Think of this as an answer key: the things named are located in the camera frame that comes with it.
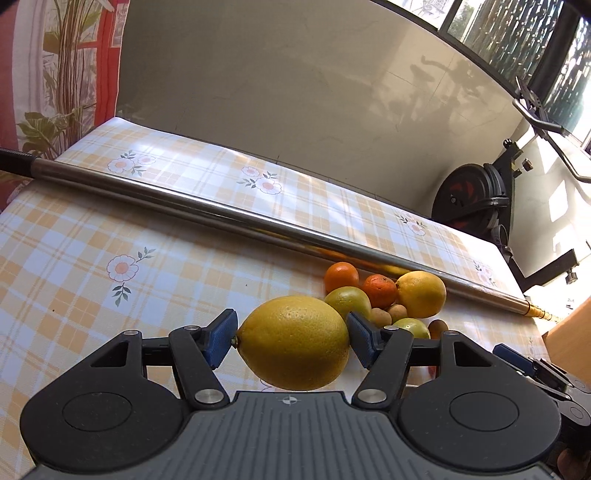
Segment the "table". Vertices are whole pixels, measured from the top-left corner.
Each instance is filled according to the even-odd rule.
[[[112,119],[59,161],[134,176],[341,238],[521,295],[496,248],[393,206],[238,152]],[[324,297],[329,262],[114,200],[34,181],[0,216],[0,476],[32,467],[18,431],[25,402],[119,332],[166,336],[239,321],[283,295]],[[490,350],[546,355],[532,318],[450,296],[437,316]],[[230,397],[266,390],[231,349],[216,375]],[[350,398],[365,371],[353,354],[322,390]],[[170,369],[148,376],[175,391]],[[426,368],[410,383],[428,380]]]

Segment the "black pole handle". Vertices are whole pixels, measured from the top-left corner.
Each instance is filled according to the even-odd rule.
[[[0,170],[8,173],[33,178],[31,167],[35,159],[36,156],[30,153],[0,147]]]

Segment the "small brown fruit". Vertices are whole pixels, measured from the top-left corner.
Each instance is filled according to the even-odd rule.
[[[392,317],[388,312],[385,312],[382,309],[371,309],[369,321],[378,328],[392,325]]]
[[[429,323],[428,328],[431,338],[434,340],[439,340],[441,338],[441,334],[449,330],[447,323],[439,319],[433,320],[431,323]]]
[[[390,314],[390,317],[392,318],[392,323],[395,323],[399,320],[408,318],[408,312],[406,310],[406,307],[404,305],[392,305],[389,309],[388,309],[388,313]]]

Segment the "lemon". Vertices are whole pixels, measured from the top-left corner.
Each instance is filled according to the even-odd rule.
[[[396,286],[398,303],[406,307],[409,317],[418,319],[438,314],[447,296],[441,278],[422,271],[404,274],[398,279]]]
[[[235,343],[257,377],[285,390],[324,387],[349,358],[349,332],[342,318],[312,297],[263,303],[244,320]]]
[[[349,312],[359,312],[368,320],[371,315],[369,297],[357,287],[337,288],[330,292],[324,301],[339,312],[344,321],[347,321]]]
[[[426,338],[429,339],[429,330],[427,325],[417,319],[402,319],[394,323],[398,328],[408,330],[414,335],[415,338]]]

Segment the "tangerine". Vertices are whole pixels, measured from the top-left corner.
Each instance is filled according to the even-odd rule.
[[[332,264],[324,274],[326,293],[341,287],[359,287],[359,272],[347,262]]]
[[[394,280],[383,275],[370,275],[361,287],[374,309],[387,309],[398,298],[398,289]]]

